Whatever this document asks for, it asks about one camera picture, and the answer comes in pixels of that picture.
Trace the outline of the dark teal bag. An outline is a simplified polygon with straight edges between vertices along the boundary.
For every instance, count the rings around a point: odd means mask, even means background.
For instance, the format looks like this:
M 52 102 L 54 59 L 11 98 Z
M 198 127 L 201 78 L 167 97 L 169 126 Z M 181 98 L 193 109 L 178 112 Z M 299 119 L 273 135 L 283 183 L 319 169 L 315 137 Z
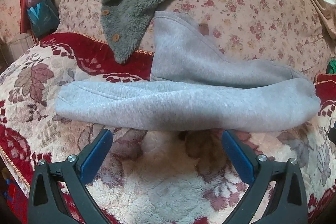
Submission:
M 31 29 L 38 38 L 50 34 L 58 28 L 60 23 L 58 11 L 51 0 L 42 0 L 27 9 Z

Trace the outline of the red floral plush blanket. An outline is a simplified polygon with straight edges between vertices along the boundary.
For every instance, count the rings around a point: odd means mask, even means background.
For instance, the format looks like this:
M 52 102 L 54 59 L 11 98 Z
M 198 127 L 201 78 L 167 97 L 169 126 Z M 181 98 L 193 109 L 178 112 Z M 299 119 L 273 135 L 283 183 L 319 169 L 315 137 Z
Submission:
M 148 79 L 153 55 L 137 52 L 118 65 L 106 44 L 54 34 L 1 74 L 1 158 L 12 178 L 9 204 L 22 220 L 36 163 L 79 153 L 102 129 L 56 114 L 59 89 L 74 81 Z M 238 134 L 255 153 L 298 160 L 306 188 L 308 221 L 317 223 L 335 200 L 335 76 L 315 79 L 322 106 L 297 128 Z M 112 223 L 222 223 L 247 189 L 221 148 L 218 131 L 152 132 L 114 128 L 113 145 L 90 194 Z

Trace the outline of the green object by bed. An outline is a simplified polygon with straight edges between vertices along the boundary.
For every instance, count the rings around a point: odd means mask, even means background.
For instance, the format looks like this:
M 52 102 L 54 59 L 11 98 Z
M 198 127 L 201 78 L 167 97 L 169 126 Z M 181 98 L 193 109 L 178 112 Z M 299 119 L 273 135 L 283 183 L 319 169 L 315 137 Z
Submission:
M 336 59 L 330 60 L 326 68 L 326 73 L 331 75 L 336 74 Z

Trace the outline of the light grey sweatpants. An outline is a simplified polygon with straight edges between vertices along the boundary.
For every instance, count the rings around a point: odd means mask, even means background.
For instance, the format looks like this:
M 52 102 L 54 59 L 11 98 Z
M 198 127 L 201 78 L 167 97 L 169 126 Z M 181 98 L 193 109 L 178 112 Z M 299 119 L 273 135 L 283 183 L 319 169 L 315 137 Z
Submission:
M 74 81 L 60 89 L 56 113 L 138 130 L 246 132 L 287 130 L 318 113 L 321 101 L 304 75 L 225 56 L 188 16 L 156 12 L 154 44 L 149 81 Z

